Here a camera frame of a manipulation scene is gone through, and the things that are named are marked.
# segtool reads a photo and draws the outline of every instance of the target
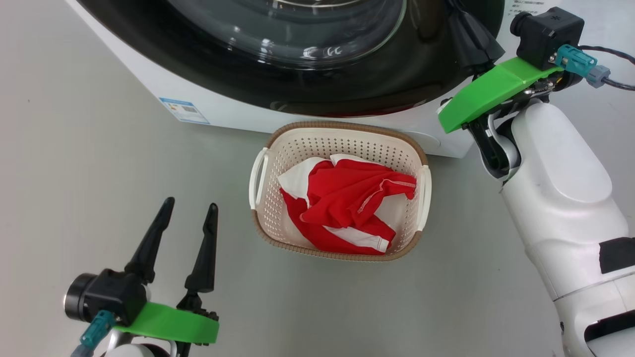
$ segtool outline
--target white robot arm segment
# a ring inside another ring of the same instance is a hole
[[[503,199],[556,305],[565,354],[593,357],[587,327],[635,311],[635,261],[601,266],[601,243],[628,237],[626,219],[606,170],[558,108],[530,105],[513,119],[512,134],[521,164]],[[635,329],[624,333],[631,346],[623,350],[635,356]]]

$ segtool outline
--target green plastic bracket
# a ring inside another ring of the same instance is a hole
[[[218,327],[218,321],[205,316],[147,302],[132,325],[115,326],[115,329],[153,339],[213,344],[216,343]]]
[[[461,129],[464,123],[480,117],[540,78],[562,70],[553,67],[541,71],[518,57],[498,64],[452,98],[439,113],[441,126],[446,133]]]

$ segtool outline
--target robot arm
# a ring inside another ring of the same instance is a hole
[[[104,269],[84,273],[64,297],[64,311],[90,325],[71,357],[92,357],[109,332],[107,357],[187,357],[192,344],[216,343],[218,315],[202,308],[199,293],[214,290],[218,206],[214,203],[203,224],[203,242],[196,263],[185,280],[185,297],[177,308],[150,302],[147,288],[154,281],[154,263],[163,231],[168,227],[174,198],[165,200],[124,271]],[[170,352],[153,344],[132,344],[134,337],[168,341]]]
[[[576,47],[583,26],[559,8],[517,15],[518,57],[478,76],[439,120],[448,133],[469,130],[488,173],[503,182],[526,254],[556,305],[565,355],[635,356],[635,239],[626,238],[606,170],[548,104],[582,78],[608,83],[608,69]]]
[[[635,326],[635,244],[622,238],[628,237],[628,226],[611,196],[611,180],[551,104],[521,111],[511,134],[521,162],[502,196],[558,310],[565,354],[592,357],[589,346],[594,346],[602,356],[606,346],[616,344],[593,339],[601,335],[594,329],[610,331],[617,320],[622,327]],[[622,256],[617,264],[616,255]],[[635,328],[620,335],[624,356],[635,356]]]

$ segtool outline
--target black cable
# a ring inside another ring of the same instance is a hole
[[[629,55],[628,53],[624,53],[622,51],[613,50],[611,48],[606,48],[606,47],[602,47],[602,46],[580,46],[580,49],[582,51],[600,51],[600,52],[610,53],[612,55],[615,55],[615,56],[618,56],[618,57],[623,58],[625,60],[628,60],[632,64],[635,64],[635,57]]]
[[[631,86],[629,84],[624,84],[624,83],[619,83],[616,82],[612,79],[608,79],[608,78],[603,78],[602,82],[604,82],[604,84],[609,85],[611,87],[615,87],[621,90],[632,90],[635,91],[635,86]]]
[[[579,46],[579,48],[582,51],[606,52],[606,53],[609,53],[611,55],[618,56],[620,58],[628,60],[632,64],[635,64],[635,57],[629,55],[628,53],[624,53],[622,51],[613,50],[612,48],[606,48],[606,47],[602,47],[602,46]],[[631,86],[630,84],[620,83],[618,81],[614,81],[614,80],[609,79],[609,78],[603,78],[602,82],[604,84],[606,84],[606,85],[609,85],[611,87],[618,88],[618,89],[621,89],[621,90],[635,91],[635,86]]]

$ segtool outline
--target washing machine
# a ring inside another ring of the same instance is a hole
[[[296,121],[393,128],[462,157],[442,99],[466,84],[447,0],[67,0],[178,120],[271,133]],[[520,11],[549,1],[462,0],[513,56]]]

